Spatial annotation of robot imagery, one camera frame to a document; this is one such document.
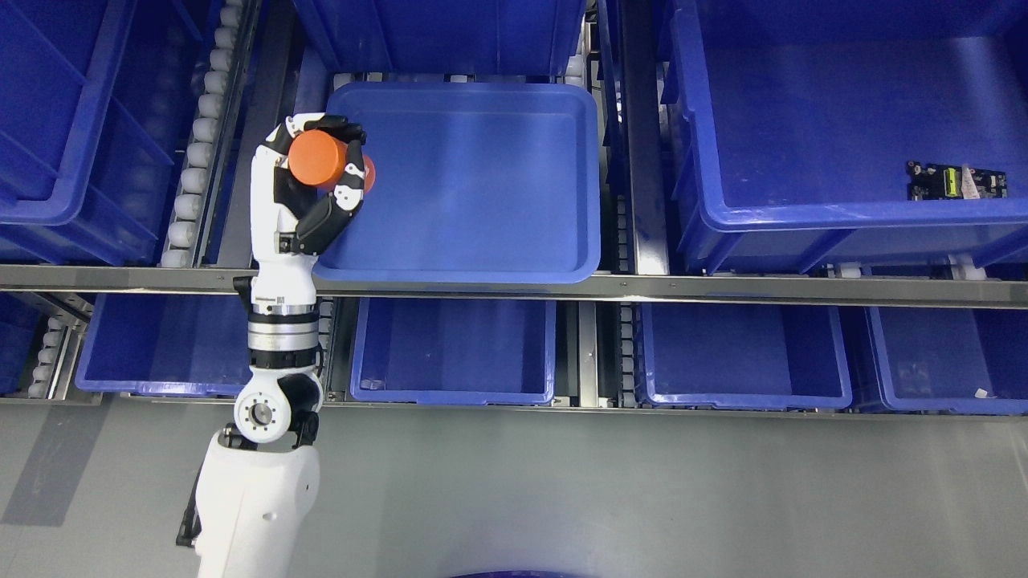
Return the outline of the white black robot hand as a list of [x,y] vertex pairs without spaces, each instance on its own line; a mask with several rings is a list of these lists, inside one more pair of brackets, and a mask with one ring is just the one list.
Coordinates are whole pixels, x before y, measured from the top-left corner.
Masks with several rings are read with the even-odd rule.
[[[300,184],[286,169],[295,136],[323,129],[346,143],[337,185],[327,190]],[[250,231],[258,273],[250,281],[247,310],[293,315],[316,302],[313,266],[360,211],[369,188],[363,154],[366,132],[344,115],[323,112],[288,116],[255,148],[250,176]]]

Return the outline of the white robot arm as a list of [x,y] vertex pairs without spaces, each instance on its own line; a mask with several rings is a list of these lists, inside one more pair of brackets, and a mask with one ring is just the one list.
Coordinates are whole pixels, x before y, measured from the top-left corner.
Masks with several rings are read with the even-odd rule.
[[177,542],[199,577],[287,577],[320,485],[314,303],[247,308],[250,380],[212,437]]

